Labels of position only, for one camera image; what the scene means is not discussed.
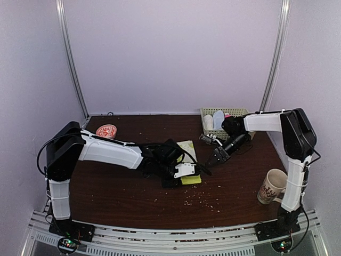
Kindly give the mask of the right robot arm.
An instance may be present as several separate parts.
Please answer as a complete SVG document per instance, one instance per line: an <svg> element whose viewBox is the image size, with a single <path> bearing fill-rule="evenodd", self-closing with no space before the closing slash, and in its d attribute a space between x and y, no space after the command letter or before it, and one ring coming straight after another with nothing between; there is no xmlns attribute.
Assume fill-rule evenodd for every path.
<svg viewBox="0 0 341 256"><path fill-rule="evenodd" d="M218 144L206 166L227 162L250 137L252 132L278 132L288 158L287 185L278 219L273 224L277 235L285 235L297 222L302 212L302 199L308 181L308 169L314 160L317 136L302 108L293 110L255 112L234 117L227 115L221 125L228 139Z"/></svg>

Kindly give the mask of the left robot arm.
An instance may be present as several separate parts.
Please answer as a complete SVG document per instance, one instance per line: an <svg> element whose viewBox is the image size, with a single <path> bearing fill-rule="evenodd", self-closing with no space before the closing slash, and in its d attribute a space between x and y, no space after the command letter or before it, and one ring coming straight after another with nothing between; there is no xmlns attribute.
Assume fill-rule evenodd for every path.
<svg viewBox="0 0 341 256"><path fill-rule="evenodd" d="M46 165L38 170L47 180L55 226L65 237L71 237L77 231L71 219L69 190L77 162L93 161L142 169L171 185L177 184L184 166L181 162L184 152L172 139L145 144L111 140L81 129L77 122L69 122L41 149L46 151Z"/></svg>

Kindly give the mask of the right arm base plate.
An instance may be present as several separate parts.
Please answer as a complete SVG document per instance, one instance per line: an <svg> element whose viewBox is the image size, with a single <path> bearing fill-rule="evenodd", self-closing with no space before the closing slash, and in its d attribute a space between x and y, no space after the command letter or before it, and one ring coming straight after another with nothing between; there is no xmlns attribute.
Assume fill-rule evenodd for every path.
<svg viewBox="0 0 341 256"><path fill-rule="evenodd" d="M254 226L258 241L265 241L281 236L288 236L301 230L300 225L295 223L289 227L280 227L276 220L270 222L259 222Z"/></svg>

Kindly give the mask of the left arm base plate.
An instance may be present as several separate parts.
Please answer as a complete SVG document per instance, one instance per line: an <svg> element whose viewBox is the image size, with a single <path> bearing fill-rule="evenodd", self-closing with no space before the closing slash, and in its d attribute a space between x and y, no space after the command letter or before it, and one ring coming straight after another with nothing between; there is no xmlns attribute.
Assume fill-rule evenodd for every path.
<svg viewBox="0 0 341 256"><path fill-rule="evenodd" d="M95 232L93 225L68 220L52 220L49 232L59 236L91 242Z"/></svg>

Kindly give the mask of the green patterned towel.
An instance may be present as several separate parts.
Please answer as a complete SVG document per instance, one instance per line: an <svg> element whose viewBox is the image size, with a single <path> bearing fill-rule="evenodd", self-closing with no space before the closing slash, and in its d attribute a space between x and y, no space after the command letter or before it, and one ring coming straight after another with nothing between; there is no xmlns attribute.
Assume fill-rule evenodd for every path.
<svg viewBox="0 0 341 256"><path fill-rule="evenodd" d="M196 152L194 149L193 142L191 140L181 141L177 143L185 153L185 156L180 156L177 159L176 165L176 173L174 174L174 178L180 179L182 185L195 185L201 183L200 174L196 173L196 164L192 160L192 158L196 161Z"/></svg>

